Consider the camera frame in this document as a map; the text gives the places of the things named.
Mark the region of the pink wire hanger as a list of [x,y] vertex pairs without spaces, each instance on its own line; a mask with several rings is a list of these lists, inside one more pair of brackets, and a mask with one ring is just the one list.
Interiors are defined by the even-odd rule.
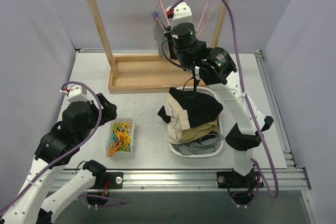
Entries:
[[[158,3],[153,10],[158,10],[160,12],[160,15],[163,14],[163,17],[165,18],[167,25],[168,26],[170,25],[162,0],[158,0]],[[164,29],[165,32],[167,31],[167,26],[164,26],[163,23],[160,21],[160,19],[156,20],[156,22],[158,22],[161,25],[161,27]]]
[[215,0],[213,6],[211,7],[210,11],[207,14],[207,9],[209,7],[210,2],[211,2],[211,0],[206,1],[206,4],[205,4],[204,9],[202,11],[202,15],[201,15],[201,18],[199,20],[199,23],[198,23],[198,26],[197,26],[197,29],[196,29],[196,37],[197,38],[203,32],[206,24],[208,23],[208,20],[209,20],[210,16],[212,15],[212,12],[214,11],[214,9],[216,7],[217,0]]

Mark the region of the grey underwear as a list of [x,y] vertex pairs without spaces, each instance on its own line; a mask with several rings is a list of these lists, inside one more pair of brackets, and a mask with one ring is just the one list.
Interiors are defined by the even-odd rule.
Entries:
[[159,57],[162,59],[164,58],[164,54],[163,54],[163,49],[161,47],[161,44],[163,41],[166,41],[164,33],[165,31],[161,27],[161,25],[158,22],[155,22],[154,28],[153,28],[153,37],[154,37],[154,40],[156,41],[156,46],[158,49]]

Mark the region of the purple clothespin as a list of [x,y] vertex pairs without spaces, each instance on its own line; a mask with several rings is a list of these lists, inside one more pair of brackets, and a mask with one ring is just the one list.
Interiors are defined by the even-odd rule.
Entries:
[[160,18],[160,12],[158,10],[153,10],[151,12],[151,16],[153,17],[154,21],[159,20],[159,18]]

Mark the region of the black and cream underwear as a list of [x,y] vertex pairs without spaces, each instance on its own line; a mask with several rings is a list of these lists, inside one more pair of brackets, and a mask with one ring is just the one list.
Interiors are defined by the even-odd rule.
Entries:
[[158,116],[167,124],[179,118],[181,129],[188,130],[215,121],[222,110],[223,105],[209,94],[170,88]]

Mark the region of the olive and cream underwear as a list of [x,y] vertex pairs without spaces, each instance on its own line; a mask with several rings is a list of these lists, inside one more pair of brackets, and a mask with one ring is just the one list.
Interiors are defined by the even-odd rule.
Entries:
[[186,144],[197,140],[210,132],[218,132],[218,121],[214,120],[200,126],[183,130],[180,120],[173,119],[167,125],[167,141],[171,144]]

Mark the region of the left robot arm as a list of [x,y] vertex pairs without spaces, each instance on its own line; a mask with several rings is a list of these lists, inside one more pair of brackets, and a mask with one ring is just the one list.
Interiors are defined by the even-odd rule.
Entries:
[[98,93],[94,98],[97,104],[85,96],[71,101],[61,121],[42,137],[17,199],[5,208],[1,223],[53,223],[85,190],[107,183],[106,167],[90,160],[73,179],[48,196],[57,176],[84,142],[98,127],[117,117],[117,106],[103,94]]

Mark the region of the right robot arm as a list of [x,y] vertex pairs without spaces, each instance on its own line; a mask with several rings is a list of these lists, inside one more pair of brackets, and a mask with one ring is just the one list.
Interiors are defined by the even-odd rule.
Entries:
[[166,37],[177,66],[193,74],[195,87],[203,81],[216,92],[235,119],[225,141],[234,150],[233,181],[246,186],[256,174],[252,149],[265,141],[263,131],[270,129],[273,118],[264,115],[245,90],[239,59],[198,40],[192,23],[172,27]]

